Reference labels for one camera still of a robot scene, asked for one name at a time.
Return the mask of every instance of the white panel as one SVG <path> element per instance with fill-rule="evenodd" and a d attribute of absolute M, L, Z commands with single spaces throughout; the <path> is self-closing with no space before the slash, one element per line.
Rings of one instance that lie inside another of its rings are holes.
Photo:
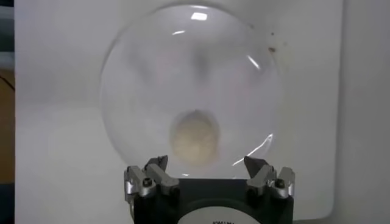
<path fill-rule="evenodd" d="M 122 195 L 125 164 L 99 114 L 99 73 L 119 30 L 168 2 L 16 1 L 16 223 L 130 222 Z M 286 102 L 266 158 L 297 172 L 297 219 L 327 215 L 341 0 L 215 2 L 256 29 L 266 27 Z"/>

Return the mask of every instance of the metal clamp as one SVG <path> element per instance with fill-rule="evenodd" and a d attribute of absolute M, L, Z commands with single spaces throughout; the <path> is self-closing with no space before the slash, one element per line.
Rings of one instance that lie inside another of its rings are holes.
<path fill-rule="evenodd" d="M 269 187 L 275 179 L 276 171 L 272 166 L 265 164 L 253 178 L 246 181 L 246 184 L 249 190 L 253 190 L 257 196 L 261 196 L 266 187 Z"/>
<path fill-rule="evenodd" d="M 295 173 L 289 167 L 283 167 L 278 178 L 272 182 L 272 196 L 275 198 L 288 198 L 294 196 Z"/>
<path fill-rule="evenodd" d="M 145 172 L 148 177 L 151 177 L 160 185 L 162 194 L 171 195 L 179 193 L 179 179 L 170 177 L 158 165 L 153 163 L 147 165 Z"/>
<path fill-rule="evenodd" d="M 151 197 L 155 194 L 156 184 L 147 177 L 138 166 L 129 166 L 124 172 L 125 200 L 129 202 L 133 196 Z"/>

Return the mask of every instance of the clear glass dome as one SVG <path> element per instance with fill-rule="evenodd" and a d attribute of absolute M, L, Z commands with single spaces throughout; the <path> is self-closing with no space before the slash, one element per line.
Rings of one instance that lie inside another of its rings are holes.
<path fill-rule="evenodd" d="M 281 86 L 261 37 L 229 13 L 157 10 L 116 40 L 102 71 L 101 108 L 130 166 L 168 155 L 172 177 L 247 178 L 246 155 L 274 136 Z"/>

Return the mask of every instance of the wooden surface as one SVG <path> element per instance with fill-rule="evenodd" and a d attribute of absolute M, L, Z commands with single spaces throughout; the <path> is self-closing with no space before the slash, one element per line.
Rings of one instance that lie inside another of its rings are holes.
<path fill-rule="evenodd" d="M 15 86 L 13 72 L 0 70 L 0 76 Z M 0 79 L 0 184 L 15 180 L 15 92 Z"/>

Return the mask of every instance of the black base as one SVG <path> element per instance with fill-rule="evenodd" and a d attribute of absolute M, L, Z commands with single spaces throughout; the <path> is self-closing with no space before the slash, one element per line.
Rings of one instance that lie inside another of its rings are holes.
<path fill-rule="evenodd" d="M 180 179 L 180 193 L 166 196 L 157 189 L 152 198 L 134 201 L 135 224 L 176 224 L 199 208 L 223 206 L 242 211 L 261 224 L 293 222 L 294 199 L 275 199 L 266 192 L 256 197 L 247 191 L 247 180 Z"/>

